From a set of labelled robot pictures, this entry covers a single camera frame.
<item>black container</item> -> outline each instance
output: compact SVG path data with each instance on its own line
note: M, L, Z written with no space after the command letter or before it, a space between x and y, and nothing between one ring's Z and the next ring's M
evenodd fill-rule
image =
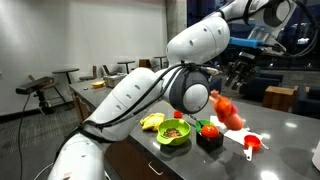
M224 135L219 132L219 136L215 138L206 138L197 132L197 144L202 147L208 153L221 147L223 145Z

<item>table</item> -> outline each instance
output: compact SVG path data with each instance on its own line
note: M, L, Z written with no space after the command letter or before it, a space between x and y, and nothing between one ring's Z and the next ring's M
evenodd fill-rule
M52 71L52 74L63 74L65 73L68 79L68 83L71 84L69 72L74 72L74 71L79 71L79 68L69 68L69 69L61 69L61 70L56 70Z
M157 56L154 58L159 58L160 59L160 68L162 69L162 58L167 58L167 56Z
M135 63L135 61L121 61L121 62L117 62L117 64L125 64L126 68L127 68L127 74L129 74L129 67L128 64L130 63Z
M288 112L293 98L294 89L269 86L264 93L262 106Z
M70 88L78 93L88 105L98 107L111 91L107 88L83 90L85 87L90 87L91 82L72 84ZM245 160L243 147L226 137L220 149L211 153L203 151L196 144L194 121L186 116L183 118L191 124L191 134L187 144L182 147L166 149L166 146L156 141L156 133L143 132L140 124L135 126L129 138L134 141L137 149L142 149L139 152L153 159L151 165L154 162L160 162L172 170L177 177L187 180L212 180L213 177L219 180L320 179L320 172L311 162L312 151L320 139L319 120L242 102L234 101L234 103L241 116L246 119L246 124L253 132L262 134L265 137L263 142L270 147L269 150L261 149L254 153L251 162ZM172 107L160 102L151 107L146 116L150 112L162 112L168 118L172 117L173 111ZM211 115L215 113L210 104L201 112L194 114L198 119L206 119ZM135 161L132 164L135 165L132 169L138 170L141 162Z

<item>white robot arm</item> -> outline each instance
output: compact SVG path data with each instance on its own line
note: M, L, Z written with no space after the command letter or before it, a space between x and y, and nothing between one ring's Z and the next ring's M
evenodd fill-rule
M248 24L254 23L256 27L249 38L268 44L269 47L258 48L273 53L272 46L279 44L275 39L295 7L294 0L229 0L218 11L185 29L167 45L168 69L157 73L145 68L132 71L66 138L49 179L105 179L103 157L107 147L126 138L150 106L164 100L174 109L194 114L207 104L208 80L199 71L199 64L218 56L228 46L228 22L244 19ZM238 75L237 82L247 76L242 74L251 72L248 62L254 60L250 51L243 51L240 56L249 60L231 68L230 79Z

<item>window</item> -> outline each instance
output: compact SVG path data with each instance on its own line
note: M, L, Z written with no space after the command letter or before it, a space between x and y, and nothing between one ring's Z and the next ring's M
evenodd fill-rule
M320 27L320 1L317 0L302 0L310 12L318 22ZM199 22L202 18L212 13L213 9L217 9L225 4L224 0L188 0L188 26ZM297 54L303 51L312 39L314 38L314 31L310 26L310 21L304 12L297 7L291 19L285 28L283 28L277 41L282 44L287 52L290 54ZM252 27L243 24L229 24L232 37L247 38ZM286 70L320 70L320 34L318 32L318 39L316 47L308 55L302 58L290 59L281 57L262 56L257 61L258 66L262 69L286 69ZM235 61L241 48L228 47L222 54L221 59L223 64L228 64L230 61Z

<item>gray countertop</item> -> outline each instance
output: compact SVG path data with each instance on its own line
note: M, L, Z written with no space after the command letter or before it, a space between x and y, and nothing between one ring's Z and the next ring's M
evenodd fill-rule
M70 87L90 106L97 107L112 89L92 89L91 82L94 81L71 84ZM160 145L156 141L157 134L143 132L140 124L130 136L183 179L320 179L320 171L311 161L320 140L320 120L236 101L234 103L246 119L246 124L253 132L262 134L263 142L270 147L269 150L261 148L254 152L251 162L245 159L242 145L227 137L224 138L223 147L211 153L205 152L197 145L192 126L189 140L179 147ZM171 118L173 109L160 102L149 112L161 112L166 118ZM212 115L215 112L208 104L194 116L209 119ZM189 117L183 118L194 124Z

